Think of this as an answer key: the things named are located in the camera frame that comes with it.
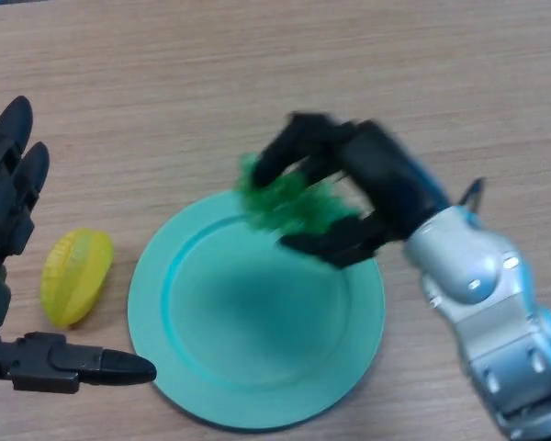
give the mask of teal plate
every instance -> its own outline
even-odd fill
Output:
[[[170,219],[129,292],[135,352],[156,387],[197,418],[240,430],[297,424],[369,368],[385,320],[371,260],[338,271],[246,223],[231,192]]]

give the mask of wooden table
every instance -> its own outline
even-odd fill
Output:
[[[0,111],[35,111],[51,173],[22,257],[8,261],[11,339],[51,330],[46,253],[78,226],[117,260],[75,343],[131,350],[126,301],[145,244],[190,202],[228,188],[291,110],[388,124],[452,191],[489,179],[483,219],[534,265],[551,306],[551,0],[53,0],[0,7]],[[379,257],[388,325],[373,376],[341,406],[255,440],[472,441],[500,437],[397,246]],[[0,441],[240,439],[177,413],[151,386],[15,393]]]

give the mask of plate rim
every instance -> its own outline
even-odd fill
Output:
[[[127,296],[127,324],[129,328],[129,339],[131,342],[131,345],[133,347],[133,350],[135,353],[148,357],[146,353],[149,351],[143,350],[143,346],[138,343],[140,340],[139,333],[140,331],[136,329],[135,326],[138,326],[133,319],[131,319],[132,316],[134,316],[135,312],[131,308],[131,298],[134,299],[135,294],[135,287],[137,282],[139,281],[139,274],[140,274],[140,268],[144,265],[143,262],[147,259],[148,254],[152,252],[152,248],[158,243],[160,240],[160,237],[166,233],[172,230],[172,227],[175,223],[179,221],[179,218],[184,219],[187,216],[187,213],[193,213],[196,212],[197,209],[201,209],[203,206],[214,203],[222,203],[225,207],[230,207],[231,213],[225,213],[222,212],[218,217],[214,217],[214,220],[209,220],[206,225],[209,225],[213,222],[220,221],[221,219],[232,217],[234,215],[242,216],[241,211],[239,210],[239,206],[236,202],[237,198],[233,191],[227,190],[222,191],[219,193],[215,193],[209,196],[206,196],[205,198],[199,199],[198,201],[195,201],[187,206],[185,206],[183,209],[179,210],[177,213],[175,213],[174,216],[172,216],[169,220],[167,220],[161,228],[151,237],[151,239],[148,241],[146,247],[144,248],[143,252],[141,253],[141,256],[139,257],[139,260],[135,266],[135,269],[133,271],[133,274],[131,276],[130,284],[129,284],[129,294]],[[201,231],[204,228],[206,228],[206,225],[203,223],[198,224],[198,230]],[[192,237],[196,233],[189,233],[187,236]],[[179,244],[179,247],[177,245],[174,246],[174,249],[176,250],[174,253],[178,253],[182,247],[184,246],[184,241],[182,240]],[[367,296],[371,298],[377,298],[377,310],[376,313],[378,316],[371,316],[371,319],[373,320],[374,317],[377,319],[378,326],[376,328],[376,331],[374,334],[372,334],[370,337],[370,343],[371,348],[369,351],[371,352],[370,356],[367,357],[368,361],[367,363],[364,363],[361,368],[357,369],[359,370],[358,373],[352,374],[352,380],[347,381],[345,380],[344,383],[351,383],[349,386],[342,387],[343,393],[338,393],[335,395],[334,399],[329,400],[322,400],[326,401],[326,404],[323,404],[320,406],[320,408],[317,411],[310,411],[306,412],[304,415],[297,416],[297,417],[289,417],[288,418],[274,418],[273,422],[270,424],[267,424],[266,422],[262,422],[261,424],[249,424],[249,422],[244,423],[244,417],[239,423],[236,423],[234,421],[221,421],[220,418],[216,418],[214,416],[216,415],[207,415],[204,412],[201,412],[197,409],[192,409],[192,406],[190,405],[188,407],[187,404],[184,404],[183,402],[180,402],[180,400],[176,399],[175,393],[172,390],[168,390],[168,386],[166,384],[160,384],[160,377],[153,382],[155,389],[157,389],[163,397],[168,400],[170,403],[176,405],[181,410],[185,411],[187,414],[193,416],[194,418],[198,419],[199,421],[206,422],[208,424],[224,427],[224,428],[230,428],[234,430],[251,430],[251,431],[264,431],[264,430],[276,430],[278,428],[287,427],[291,425],[301,424],[304,421],[308,421],[312,419],[313,417],[318,416],[321,413],[326,412],[328,409],[333,407],[336,403],[341,401],[347,394],[351,392],[351,390],[354,389],[354,387],[359,384],[359,382],[364,378],[367,371],[370,369],[374,361],[376,360],[377,354],[380,350],[380,346],[382,345],[383,336],[385,333],[386,328],[386,319],[387,319],[387,308],[386,308],[386,294],[385,294],[385,284],[384,279],[381,275],[381,271],[379,268],[379,265],[377,264],[375,259],[370,259],[364,264],[359,264],[358,266],[354,266],[348,269],[348,271],[359,271],[361,268],[361,271],[364,272],[366,269],[368,271],[367,278],[369,278],[370,282],[373,284],[376,284],[376,288],[372,288],[372,291],[376,292],[377,294],[375,296]],[[163,295],[163,293],[155,293],[153,294],[155,297],[155,300],[161,301],[160,297]],[[186,365],[187,363],[184,360],[181,360],[181,362]]]

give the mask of yellow plastic toy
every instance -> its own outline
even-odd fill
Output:
[[[99,298],[114,258],[105,232],[79,228],[51,249],[40,281],[40,301],[47,317],[60,327],[79,322]]]

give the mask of green object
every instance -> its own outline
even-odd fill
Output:
[[[375,261],[338,271],[252,230],[233,192],[170,219],[129,292],[135,352],[199,419],[274,429],[334,405],[369,368],[385,300]]]
[[[308,187],[303,176],[295,171],[281,175],[266,188],[255,187],[251,179],[255,161],[254,155],[242,157],[242,175],[236,186],[255,229],[321,234],[328,231],[332,222],[359,214],[334,195],[329,182]]]

